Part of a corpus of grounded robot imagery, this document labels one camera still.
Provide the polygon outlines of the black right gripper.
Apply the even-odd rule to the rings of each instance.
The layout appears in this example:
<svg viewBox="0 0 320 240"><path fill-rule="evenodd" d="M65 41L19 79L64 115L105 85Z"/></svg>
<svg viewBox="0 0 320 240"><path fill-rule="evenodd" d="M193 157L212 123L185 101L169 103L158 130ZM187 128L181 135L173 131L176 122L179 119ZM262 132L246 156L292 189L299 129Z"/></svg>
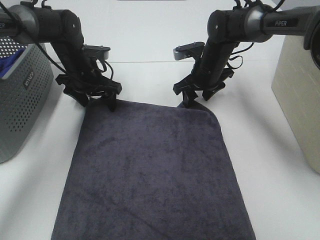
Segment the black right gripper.
<svg viewBox="0 0 320 240"><path fill-rule="evenodd" d="M210 71L204 72L200 68L200 63L196 62L193 64L190 74L173 85L173 91L176 95L182 93L182 105L185 108L190 108L198 97L196 91L203 91L202 97L208 101L213 95L225 88L226 84L223 82L233 75L234 71L227 67L222 70L217 79L213 79L214 74Z"/></svg>

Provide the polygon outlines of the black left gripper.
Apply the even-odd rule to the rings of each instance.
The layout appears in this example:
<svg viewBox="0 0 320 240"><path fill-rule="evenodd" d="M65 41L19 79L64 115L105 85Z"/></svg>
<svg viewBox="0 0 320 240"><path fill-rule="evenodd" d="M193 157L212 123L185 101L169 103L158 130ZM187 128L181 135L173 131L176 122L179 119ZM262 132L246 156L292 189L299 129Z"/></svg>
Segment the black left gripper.
<svg viewBox="0 0 320 240"><path fill-rule="evenodd" d="M59 85L64 85L63 93L76 100L81 106L89 103L88 96L102 96L103 102L111 112L117 108L117 95L122 91L119 82L115 82L97 71L79 70L67 67L65 74L56 78Z"/></svg>

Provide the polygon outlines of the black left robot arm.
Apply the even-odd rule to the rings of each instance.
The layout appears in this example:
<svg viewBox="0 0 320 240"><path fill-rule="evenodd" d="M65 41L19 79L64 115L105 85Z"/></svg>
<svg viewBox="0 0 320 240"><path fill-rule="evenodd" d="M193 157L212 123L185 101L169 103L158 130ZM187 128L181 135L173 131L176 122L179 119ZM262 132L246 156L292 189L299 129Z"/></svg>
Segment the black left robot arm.
<svg viewBox="0 0 320 240"><path fill-rule="evenodd" d="M117 106L117 95L122 91L119 82L103 76L111 67L107 62L110 48L86 45L80 18L68 9L52 9L43 1L21 1L6 8L0 6L0 35L23 45L50 43L62 66L55 79L64 85L64 94L82 106L90 97L100 97L110 111Z"/></svg>

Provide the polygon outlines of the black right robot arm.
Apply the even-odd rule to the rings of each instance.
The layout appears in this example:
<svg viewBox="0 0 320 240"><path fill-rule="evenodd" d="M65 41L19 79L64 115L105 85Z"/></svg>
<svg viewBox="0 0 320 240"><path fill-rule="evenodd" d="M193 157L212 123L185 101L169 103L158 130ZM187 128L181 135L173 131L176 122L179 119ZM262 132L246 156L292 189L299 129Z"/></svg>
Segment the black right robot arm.
<svg viewBox="0 0 320 240"><path fill-rule="evenodd" d="M173 50L175 60L193 58L192 71L173 85L176 95L182 94L182 104L189 108L195 103L197 92L205 101L226 85L234 74L229 64L234 49L242 42L263 43L274 35L302 36L303 48L309 50L314 64L320 65L320 7L302 6L279 11L260 0L236 2L231 10L216 10L207 22L208 39L181 45Z"/></svg>

